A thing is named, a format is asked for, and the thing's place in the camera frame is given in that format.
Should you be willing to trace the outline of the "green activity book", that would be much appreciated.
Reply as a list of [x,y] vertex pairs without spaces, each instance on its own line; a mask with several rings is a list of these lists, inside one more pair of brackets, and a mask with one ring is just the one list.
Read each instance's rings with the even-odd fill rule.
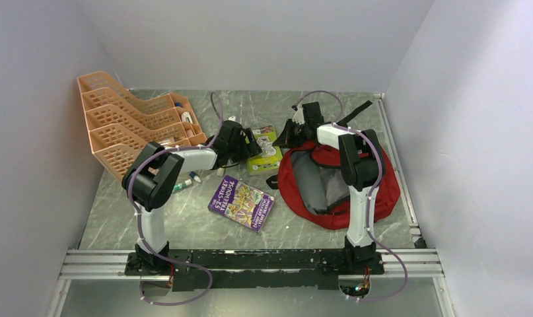
[[279,147],[273,145],[273,142],[277,139],[275,127],[266,125],[253,129],[252,133],[262,153],[246,161],[249,174],[259,175],[276,171],[279,168],[283,154]]

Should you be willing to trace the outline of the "red backpack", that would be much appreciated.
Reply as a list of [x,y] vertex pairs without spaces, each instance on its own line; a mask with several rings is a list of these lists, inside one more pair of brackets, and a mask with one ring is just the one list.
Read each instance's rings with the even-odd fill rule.
[[[400,198],[401,190],[396,176],[388,172],[392,167],[388,155],[380,146],[372,129],[362,131],[376,147],[383,167],[382,179],[374,203],[374,221],[388,217]],[[371,148],[364,143],[358,144],[359,163],[373,167],[362,176],[366,185],[372,185],[378,176],[378,166]],[[351,198],[348,185],[341,173],[338,137],[336,146],[321,145],[318,138],[304,142],[300,147],[286,148],[278,168],[278,173],[267,179],[267,185],[279,190],[284,202],[296,215],[309,220],[325,229],[338,230],[349,226]]]

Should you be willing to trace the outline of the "purple treehouse book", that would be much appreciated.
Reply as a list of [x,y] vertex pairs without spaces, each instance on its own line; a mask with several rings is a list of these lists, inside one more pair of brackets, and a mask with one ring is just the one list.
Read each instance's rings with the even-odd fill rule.
[[260,232],[274,202],[273,196],[226,175],[211,198],[208,210]]

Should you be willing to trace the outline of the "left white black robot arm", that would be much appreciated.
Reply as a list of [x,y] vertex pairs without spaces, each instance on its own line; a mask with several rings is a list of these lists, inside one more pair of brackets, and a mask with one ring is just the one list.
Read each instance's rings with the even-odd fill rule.
[[158,275],[175,260],[168,256],[163,207],[170,199],[180,174],[216,170],[262,153],[250,128],[232,120],[223,121],[203,143],[189,147],[165,147],[147,143],[122,178],[122,187],[135,210],[135,254],[141,267]]

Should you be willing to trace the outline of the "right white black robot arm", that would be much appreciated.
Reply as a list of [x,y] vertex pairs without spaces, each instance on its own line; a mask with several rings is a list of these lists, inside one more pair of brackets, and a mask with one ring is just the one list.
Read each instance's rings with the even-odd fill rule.
[[318,102],[303,104],[274,142],[287,152],[267,179],[296,215],[325,229],[346,229],[342,263],[350,273],[375,259],[372,226],[389,216],[400,193],[374,130],[348,126],[371,104],[335,123],[324,119]]

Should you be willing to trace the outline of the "blue capped white marker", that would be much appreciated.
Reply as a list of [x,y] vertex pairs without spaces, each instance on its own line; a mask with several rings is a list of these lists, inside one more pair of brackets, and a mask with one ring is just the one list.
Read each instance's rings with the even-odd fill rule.
[[199,175],[198,175],[196,172],[194,172],[194,171],[190,172],[190,173],[189,173],[189,176],[190,176],[194,181],[196,181],[196,182],[198,182],[198,183],[202,183],[201,178],[199,177]]

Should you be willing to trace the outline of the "green white glue stick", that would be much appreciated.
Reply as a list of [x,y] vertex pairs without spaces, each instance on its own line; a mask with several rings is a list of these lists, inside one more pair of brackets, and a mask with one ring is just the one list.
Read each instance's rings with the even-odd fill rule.
[[188,187],[190,187],[191,185],[193,184],[192,180],[191,179],[188,179],[188,180],[185,180],[183,182],[180,182],[180,183],[177,183],[174,188],[173,188],[173,192],[179,192],[179,191],[182,191]]

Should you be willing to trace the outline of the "orange plastic file organizer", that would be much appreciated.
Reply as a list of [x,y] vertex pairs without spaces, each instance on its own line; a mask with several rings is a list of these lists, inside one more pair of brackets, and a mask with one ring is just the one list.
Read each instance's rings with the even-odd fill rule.
[[187,97],[174,92],[140,99],[104,71],[77,78],[92,154],[118,181],[155,141],[190,147],[207,141]]

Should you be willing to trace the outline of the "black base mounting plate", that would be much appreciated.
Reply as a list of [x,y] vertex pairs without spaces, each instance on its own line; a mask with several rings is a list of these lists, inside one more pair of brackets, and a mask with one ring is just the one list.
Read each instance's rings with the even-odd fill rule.
[[173,292],[197,289],[251,289],[255,287],[317,287],[338,290],[342,275],[382,275],[381,253],[374,248],[360,252],[352,248],[278,250],[175,250],[170,264],[132,252],[124,275],[142,281],[171,281]]

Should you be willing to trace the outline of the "aluminium frame rail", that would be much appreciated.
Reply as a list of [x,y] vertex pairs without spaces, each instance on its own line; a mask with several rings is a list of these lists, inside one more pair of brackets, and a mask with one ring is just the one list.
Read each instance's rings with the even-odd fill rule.
[[[444,270],[437,251],[426,249],[394,249],[405,264],[408,277],[432,278],[439,307],[443,316],[456,316],[454,305],[446,284]],[[48,310],[48,316],[59,316],[67,296],[69,286],[74,280],[134,280],[164,281],[165,276],[127,276],[125,265],[129,250],[70,250],[67,252],[60,273],[56,291]]]

